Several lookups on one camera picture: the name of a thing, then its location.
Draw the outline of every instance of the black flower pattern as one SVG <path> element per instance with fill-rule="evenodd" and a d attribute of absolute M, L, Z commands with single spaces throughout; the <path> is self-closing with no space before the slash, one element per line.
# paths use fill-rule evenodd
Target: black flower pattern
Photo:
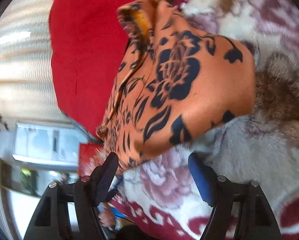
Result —
<path fill-rule="evenodd" d="M 171 17 L 168 19 L 168 22 L 163 26 L 161 31 L 170 28 L 173 24 L 174 24 L 174 19 Z"/>
<path fill-rule="evenodd" d="M 146 86 L 148 90 L 155 92 L 151 106 L 157 109 L 163 106 L 167 98 L 185 99 L 190 92 L 192 82 L 200 71 L 199 61 L 189 56 L 199 51 L 198 42 L 201 38 L 193 35 L 191 31 L 177 35 L 178 39 L 173 48 L 165 49 L 160 53 L 156 79 Z"/>
<path fill-rule="evenodd" d="M 160 43 L 160 45 L 165 45 L 167 42 L 168 42 L 168 38 L 163 37 L 163 38 L 161 38 L 159 43 Z"/>
<path fill-rule="evenodd" d="M 122 62 L 119 68 L 119 72 L 121 72 L 125 66 L 126 66 L 126 62 Z"/>
<path fill-rule="evenodd" d="M 146 124 L 143 133 L 143 142 L 146 142 L 154 132 L 162 130 L 168 122 L 171 114 L 171 106 L 165 107 L 165 109 L 158 114 L 154 115 Z"/>
<path fill-rule="evenodd" d="M 152 59 L 152 61 L 155 61 L 155 50 L 153 48 L 153 37 L 154 37 L 154 29 L 149 29 L 149 43 L 147 45 L 147 52 Z"/>
<path fill-rule="evenodd" d="M 108 147 L 110 149 L 111 152 L 116 152 L 116 144 L 117 144 L 117 140 L 118 140 L 118 136 L 117 136 L 117 127 L 111 127 L 108 130 Z"/>
<path fill-rule="evenodd" d="M 211 127 L 213 128 L 213 127 L 219 125 L 221 122 L 222 123 L 227 123 L 227 122 L 231 121 L 234 118 L 235 118 L 235 115 L 231 112 L 231 110 L 226 110 L 223 113 L 222 120 L 220 120 L 218 123 L 215 123 L 214 121 L 211 121 Z"/>
<path fill-rule="evenodd" d="M 171 125 L 172 136 L 170 143 L 173 145 L 180 144 L 181 142 L 187 142 L 192 139 L 188 128 L 185 126 L 182 115 L 180 115 Z"/>
<path fill-rule="evenodd" d="M 131 120 L 131 112 L 128 110 L 128 107 L 121 111 L 121 122 L 123 126 L 128 124 Z"/>
<path fill-rule="evenodd" d="M 229 63 L 233 64 L 236 60 L 239 60 L 240 62 L 243 62 L 243 54 L 242 52 L 235 46 L 235 44 L 227 37 L 222 35 L 213 35 L 208 33 L 207 35 L 200 36 L 201 38 L 207 39 L 205 41 L 205 47 L 209 54 L 214 56 L 215 50 L 216 50 L 216 43 L 215 43 L 215 37 L 222 37 L 225 40 L 227 40 L 231 46 L 232 49 L 228 50 L 223 58 L 225 60 L 228 60 Z"/>

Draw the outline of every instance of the red object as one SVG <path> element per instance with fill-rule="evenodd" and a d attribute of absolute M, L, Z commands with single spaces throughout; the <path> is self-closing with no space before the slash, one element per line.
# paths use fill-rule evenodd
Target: red object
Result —
<path fill-rule="evenodd" d="M 299 198 L 287 205 L 281 215 L 282 228 L 292 227 L 299 223 Z"/>
<path fill-rule="evenodd" d="M 54 0 L 53 83 L 59 108 L 92 134 L 104 115 L 128 36 L 119 6 L 134 0 Z"/>
<path fill-rule="evenodd" d="M 103 146 L 98 144 L 80 144 L 79 171 L 80 177 L 90 176 L 95 167 L 103 165 L 105 154 Z"/>

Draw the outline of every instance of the floral blanket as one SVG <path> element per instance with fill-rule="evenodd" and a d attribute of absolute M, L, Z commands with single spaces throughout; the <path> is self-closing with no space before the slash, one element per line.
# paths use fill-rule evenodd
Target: floral blanket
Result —
<path fill-rule="evenodd" d="M 211 208 L 187 167 L 200 151 L 233 182 L 255 179 L 283 240 L 299 236 L 299 10 L 291 0 L 176 0 L 196 28 L 239 40 L 254 56 L 256 105 L 190 144 L 124 173 L 115 205 L 158 239 L 200 239 Z M 231 225 L 227 237 L 233 237 Z"/>

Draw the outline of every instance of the fur blanket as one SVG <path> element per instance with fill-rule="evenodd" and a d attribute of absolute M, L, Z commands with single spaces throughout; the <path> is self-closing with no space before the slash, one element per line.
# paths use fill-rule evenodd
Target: fur blanket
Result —
<path fill-rule="evenodd" d="M 192 151 L 200 151 L 217 174 L 233 182 L 259 181 L 283 239 L 297 239 L 299 10 L 291 0 L 177 1 L 196 28 L 249 48 L 256 66 L 255 109 L 251 116 L 236 118 L 128 171 L 117 205 L 157 238 L 199 239 L 211 210 L 199 198 L 186 161 Z M 233 233 L 231 227 L 227 236 Z"/>

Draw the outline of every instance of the hand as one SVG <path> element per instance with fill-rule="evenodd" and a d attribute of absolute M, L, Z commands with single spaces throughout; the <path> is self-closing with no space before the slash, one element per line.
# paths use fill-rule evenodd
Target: hand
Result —
<path fill-rule="evenodd" d="M 105 208 L 104 211 L 100 212 L 98 217 L 101 220 L 101 223 L 104 227 L 112 227 L 115 226 L 115 215 L 113 214 L 110 206 L 107 203 L 103 204 L 103 207 Z"/>

